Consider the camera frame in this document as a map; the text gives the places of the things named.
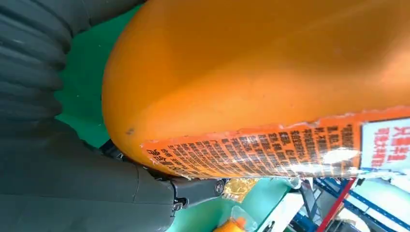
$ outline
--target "dark stain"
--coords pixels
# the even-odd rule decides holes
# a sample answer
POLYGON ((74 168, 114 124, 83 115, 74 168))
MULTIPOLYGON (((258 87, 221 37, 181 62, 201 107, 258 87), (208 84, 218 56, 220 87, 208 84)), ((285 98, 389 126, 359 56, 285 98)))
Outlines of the dark stain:
POLYGON ((125 132, 127 135, 133 135, 135 132, 134 128, 130 128, 127 132, 125 132))

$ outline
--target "metal bracket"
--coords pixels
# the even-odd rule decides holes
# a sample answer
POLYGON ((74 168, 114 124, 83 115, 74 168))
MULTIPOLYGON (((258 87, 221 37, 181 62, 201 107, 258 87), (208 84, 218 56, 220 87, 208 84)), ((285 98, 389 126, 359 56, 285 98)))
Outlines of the metal bracket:
POLYGON ((171 179, 175 189, 173 211, 186 209, 221 196, 226 182, 226 179, 188 180, 183 177, 171 179))

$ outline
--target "orange cylinder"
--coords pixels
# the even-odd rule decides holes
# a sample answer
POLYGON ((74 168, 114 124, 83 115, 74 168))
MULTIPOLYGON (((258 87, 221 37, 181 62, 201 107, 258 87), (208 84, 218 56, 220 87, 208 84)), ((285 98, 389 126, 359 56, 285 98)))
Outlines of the orange cylinder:
MULTIPOLYGON (((410 116, 409 25, 408 0, 150 0, 107 63, 106 127, 130 158, 170 174, 355 175, 363 122, 410 116), (339 115, 346 117, 340 121, 339 115), (339 125, 333 148, 332 125, 339 125), (301 128, 296 133, 292 126, 301 128), (246 144, 238 136, 235 144, 241 133, 255 136, 246 144), (272 140, 264 145, 267 138, 272 140), (356 153, 343 157, 343 148, 356 153), (231 170, 229 160, 236 163, 231 170), (281 168, 286 164, 294 165, 281 168), (224 171, 210 171, 218 166, 224 171), (316 169, 323 166, 329 171, 316 169)), ((389 157, 372 155, 369 168, 389 157)))

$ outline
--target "blue frame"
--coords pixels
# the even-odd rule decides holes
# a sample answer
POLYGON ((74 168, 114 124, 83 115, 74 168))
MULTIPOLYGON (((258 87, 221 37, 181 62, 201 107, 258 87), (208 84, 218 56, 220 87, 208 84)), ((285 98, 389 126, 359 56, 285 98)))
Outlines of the blue frame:
MULTIPOLYGON (((313 182, 316 185, 318 185, 320 188, 324 189, 326 192, 330 193, 331 195, 333 195, 336 198, 339 196, 340 192, 344 189, 346 183, 348 182, 348 180, 344 180, 344 181, 341 182, 341 184, 339 184, 332 178, 325 178, 324 180, 325 181, 317 181, 316 179, 314 179, 313 182), (326 181, 329 181, 333 185, 339 187, 339 191, 334 190, 326 181)), ((377 205, 375 205, 371 201, 367 200, 363 196, 357 194, 353 190, 350 190, 349 194, 352 197, 354 197, 354 198, 358 199, 359 201, 363 202, 364 204, 366 204, 369 208, 372 208, 372 209, 376 210, 377 212, 383 214, 384 216, 386 216, 390 220, 394 221, 395 223, 399 224, 400 226, 402 226, 402 227, 404 227, 404 228, 406 228, 407 230, 410 231, 410 225, 408 225, 407 223, 405 223, 402 220, 398 219, 397 217, 390 214, 389 212, 383 210, 382 208, 378 207, 377 205)), ((369 214, 367 214, 363 210, 361 210, 358 207, 356 207, 355 205, 353 205, 351 202, 349 202, 347 200, 344 200, 343 203, 344 203, 344 206, 347 209, 351 210, 356 215, 367 217, 368 219, 370 219, 371 221, 373 221, 375 224, 377 224, 378 226, 380 226, 381 228, 383 228, 386 231, 395 232, 391 228, 389 228, 386 225, 382 224, 381 222, 379 222, 378 220, 376 220, 375 218, 373 218, 372 216, 370 216, 369 214)))
POLYGON ((315 232, 318 228, 318 226, 313 221, 300 213, 296 213, 292 221, 303 227, 306 232, 315 232))

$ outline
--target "black screw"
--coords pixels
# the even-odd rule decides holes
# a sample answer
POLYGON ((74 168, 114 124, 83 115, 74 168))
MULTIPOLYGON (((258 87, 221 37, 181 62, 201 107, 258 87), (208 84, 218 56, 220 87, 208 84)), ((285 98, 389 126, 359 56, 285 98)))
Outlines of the black screw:
POLYGON ((223 189, 225 188, 225 185, 223 184, 223 182, 218 182, 215 185, 215 192, 217 193, 218 196, 220 196, 223 192, 223 189))

